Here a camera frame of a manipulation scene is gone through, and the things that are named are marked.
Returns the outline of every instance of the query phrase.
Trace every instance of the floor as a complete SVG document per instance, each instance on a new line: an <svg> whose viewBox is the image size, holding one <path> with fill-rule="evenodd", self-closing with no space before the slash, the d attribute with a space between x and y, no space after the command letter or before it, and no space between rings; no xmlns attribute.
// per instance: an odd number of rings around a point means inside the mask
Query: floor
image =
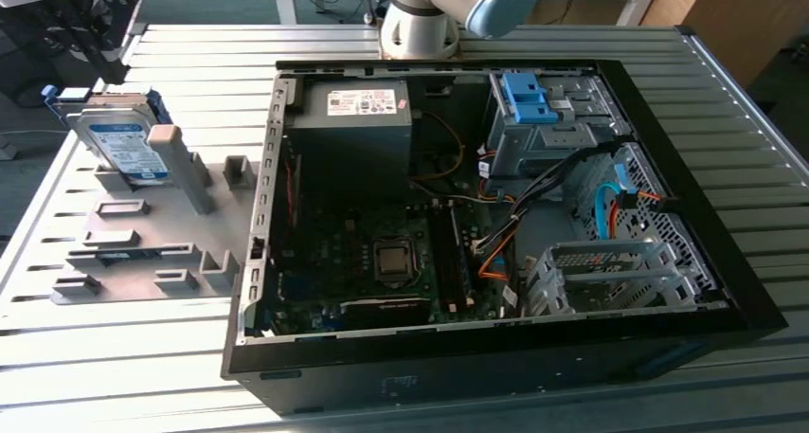
<svg viewBox="0 0 809 433"><path fill-rule="evenodd" d="M151 24L277 24L271 0L145 0L137 22ZM297 20L301 24L359 24L363 9L359 0L325 0L324 11L317 3L297 0ZM62 57L60 72L68 82L93 82L85 65ZM790 63L779 55L751 86L749 93L767 103L770 118L790 138L801 153L809 153L809 62ZM48 170L64 136L64 130L46 109L17 109L0 95L0 135L13 144L18 155L0 162L0 252L13 234L36 188Z"/></svg>

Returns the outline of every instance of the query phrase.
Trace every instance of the sticker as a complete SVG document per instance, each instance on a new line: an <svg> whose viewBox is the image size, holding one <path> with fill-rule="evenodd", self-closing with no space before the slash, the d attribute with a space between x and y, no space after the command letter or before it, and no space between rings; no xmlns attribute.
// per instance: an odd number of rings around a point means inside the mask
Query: sticker
<svg viewBox="0 0 809 433"><path fill-rule="evenodd" d="M329 116L395 114L392 89L333 90L328 93Z"/></svg>
<svg viewBox="0 0 809 433"><path fill-rule="evenodd" d="M488 163L486 161L478 162L478 173L480 174L480 177L488 179Z"/></svg>
<svg viewBox="0 0 809 433"><path fill-rule="evenodd" d="M418 376L392 376L382 380L380 392L391 398L408 395L418 386Z"/></svg>
<svg viewBox="0 0 809 433"><path fill-rule="evenodd" d="M554 109L572 109L568 99L551 99L551 108Z"/></svg>
<svg viewBox="0 0 809 433"><path fill-rule="evenodd" d="M508 287L508 285L503 286L503 299L511 307L516 308L516 293Z"/></svg>
<svg viewBox="0 0 809 433"><path fill-rule="evenodd" d="M147 144L147 132L136 123L89 125L95 139L117 170L132 179L168 177L160 155Z"/></svg>

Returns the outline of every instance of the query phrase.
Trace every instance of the white label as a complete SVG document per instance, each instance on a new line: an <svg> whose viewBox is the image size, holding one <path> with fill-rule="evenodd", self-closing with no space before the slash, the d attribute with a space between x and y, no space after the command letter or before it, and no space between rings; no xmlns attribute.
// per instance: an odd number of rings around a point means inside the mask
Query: white label
<svg viewBox="0 0 809 433"><path fill-rule="evenodd" d="M551 99L551 108L554 109L572 109L568 99Z"/></svg>
<svg viewBox="0 0 809 433"><path fill-rule="evenodd" d="M89 125L95 139L117 170L135 179L168 177L160 155L147 144L147 132L136 123Z"/></svg>
<svg viewBox="0 0 809 433"><path fill-rule="evenodd" d="M508 285L503 286L503 299L511 305L511 307L516 308L516 293L508 287Z"/></svg>
<svg viewBox="0 0 809 433"><path fill-rule="evenodd" d="M331 91L327 114L329 116L395 114L392 89Z"/></svg>
<svg viewBox="0 0 809 433"><path fill-rule="evenodd" d="M488 179L488 163L486 161L478 162L478 173L480 174L480 177Z"/></svg>

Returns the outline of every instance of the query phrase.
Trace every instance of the blue plastic clip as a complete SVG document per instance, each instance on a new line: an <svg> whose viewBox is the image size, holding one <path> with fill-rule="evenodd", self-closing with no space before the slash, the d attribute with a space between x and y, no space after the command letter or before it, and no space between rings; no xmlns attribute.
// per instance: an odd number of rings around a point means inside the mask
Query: blue plastic clip
<svg viewBox="0 0 809 433"><path fill-rule="evenodd" d="M556 123L559 115L551 111L544 100L546 90L534 73L504 73L503 88L514 107L516 123Z"/></svg>

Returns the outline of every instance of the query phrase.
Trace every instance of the aluminum table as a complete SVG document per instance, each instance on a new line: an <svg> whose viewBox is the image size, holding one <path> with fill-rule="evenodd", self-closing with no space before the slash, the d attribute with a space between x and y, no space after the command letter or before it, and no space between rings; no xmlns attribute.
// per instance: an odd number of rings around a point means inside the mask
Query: aluminum table
<svg viewBox="0 0 809 433"><path fill-rule="evenodd" d="M665 28L522 27L464 36L464 55L625 62L790 328L643 384L279 419L219 377L228 298L48 299L99 188L69 136L0 260L0 430L809 430L809 170L699 41ZM128 82L161 93L191 149L221 159L260 152L277 60L375 57L364 27L151 26Z"/></svg>

